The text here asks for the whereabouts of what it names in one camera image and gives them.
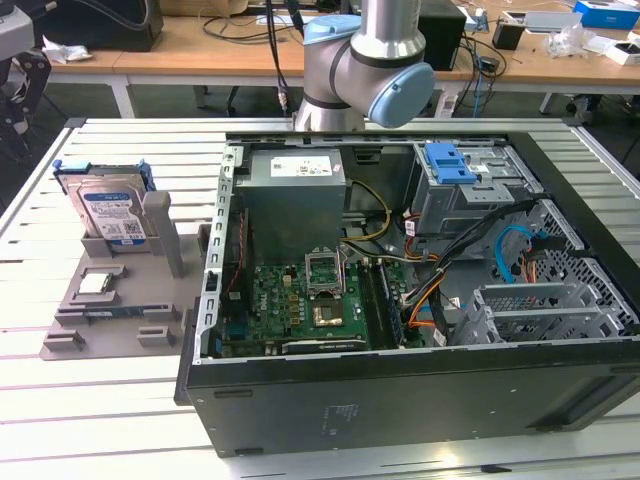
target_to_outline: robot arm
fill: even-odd
[[[424,63],[420,0],[363,0],[362,17],[329,15],[305,32],[298,131],[355,131],[364,118],[398,128],[420,113],[435,77]]]
[[[30,153],[22,134],[27,131],[27,117],[35,112],[51,72],[47,57],[31,50],[33,46],[31,18],[13,2],[0,0],[0,140],[17,158]],[[12,64],[24,80],[15,94],[9,96],[2,87],[7,83]]]

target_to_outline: aluminum extrusion table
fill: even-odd
[[[409,130],[529,132],[640,262],[640,185],[586,131],[557,120],[424,120]],[[180,233],[212,216],[225,132],[285,120],[89,120],[65,128],[0,220],[0,478],[613,479],[640,472],[640,396],[584,431],[222,461],[173,403],[179,358],[44,362],[42,339],[82,254],[83,229],[51,162],[145,158]],[[424,399],[428,408],[428,399]]]

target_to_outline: open computer tower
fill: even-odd
[[[234,133],[186,383],[221,457],[579,430],[640,271],[527,134]]]

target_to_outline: blue box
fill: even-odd
[[[639,10],[618,2],[580,0],[573,11],[582,13],[582,25],[588,28],[631,30],[640,18]]]

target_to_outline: floor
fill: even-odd
[[[138,86],[133,95],[140,117],[223,117],[229,88],[212,88],[207,95],[207,110],[195,107],[193,89],[175,86]],[[294,96],[300,101],[301,91]],[[493,118],[539,118],[538,107],[541,94],[497,93],[483,112],[483,117]],[[640,122],[629,120],[615,103],[615,98],[607,98],[595,115],[591,133],[616,158],[625,154],[634,137],[640,133]],[[550,116],[566,117],[566,97],[559,96]],[[234,106],[238,117],[280,116],[275,91],[271,88],[241,88]],[[427,111],[433,113],[434,107]],[[471,117],[472,109],[460,108],[456,116]],[[34,151],[33,163],[37,163],[46,152],[48,145],[65,124],[65,117],[117,118],[118,110],[110,89],[101,85],[49,85],[47,98],[41,102],[32,122],[27,139]],[[29,176],[32,166],[29,162],[16,164],[2,158],[3,175],[0,176],[0,207],[4,209]],[[640,145],[634,149],[626,162],[634,174],[640,173]]]

